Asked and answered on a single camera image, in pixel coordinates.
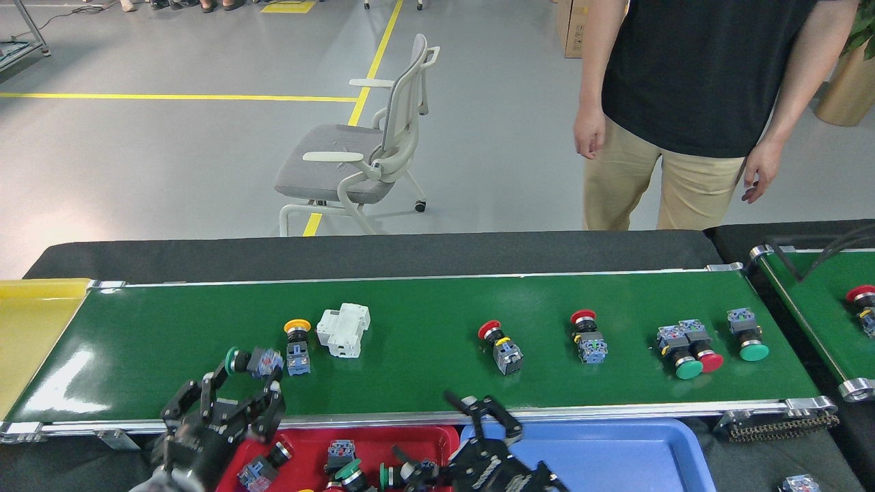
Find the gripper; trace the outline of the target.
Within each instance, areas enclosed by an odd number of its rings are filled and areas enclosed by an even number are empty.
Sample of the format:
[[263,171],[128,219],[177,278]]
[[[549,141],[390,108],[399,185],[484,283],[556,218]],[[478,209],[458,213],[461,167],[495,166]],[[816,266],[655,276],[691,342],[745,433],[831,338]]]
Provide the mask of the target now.
[[[237,451],[237,428],[227,425],[223,414],[229,404],[219,402],[217,392],[231,372],[228,361],[200,380],[188,380],[161,412],[167,430],[154,443],[150,463],[168,467],[178,478],[201,489],[215,489]],[[185,417],[197,402],[196,415]],[[268,444],[274,439],[286,405],[281,384],[270,380],[260,395],[246,398],[232,416],[243,420],[254,439]]]
[[[447,465],[431,460],[413,460],[398,445],[393,455],[402,464],[392,467],[392,489],[403,491],[567,491],[562,480],[543,462],[530,468],[509,451],[505,444],[522,439],[522,424],[493,396],[479,400],[474,396],[460,398],[450,390],[443,391],[448,404],[472,420],[474,436],[463,443]],[[484,439],[482,418],[492,416],[503,426],[503,441]]]

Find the person's right hand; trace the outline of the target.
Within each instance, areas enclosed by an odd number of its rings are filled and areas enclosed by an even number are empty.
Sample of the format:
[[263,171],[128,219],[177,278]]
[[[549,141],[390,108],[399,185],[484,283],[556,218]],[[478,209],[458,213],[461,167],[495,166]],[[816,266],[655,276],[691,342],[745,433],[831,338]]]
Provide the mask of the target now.
[[596,159],[604,146],[606,116],[600,108],[580,108],[573,124],[573,137],[578,155]]

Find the person's left hand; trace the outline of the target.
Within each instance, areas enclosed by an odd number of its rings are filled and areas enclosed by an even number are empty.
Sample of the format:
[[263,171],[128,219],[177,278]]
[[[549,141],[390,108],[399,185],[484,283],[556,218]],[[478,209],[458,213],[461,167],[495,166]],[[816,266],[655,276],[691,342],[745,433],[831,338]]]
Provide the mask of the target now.
[[753,204],[771,186],[778,176],[785,144],[763,140],[744,160],[742,202]]

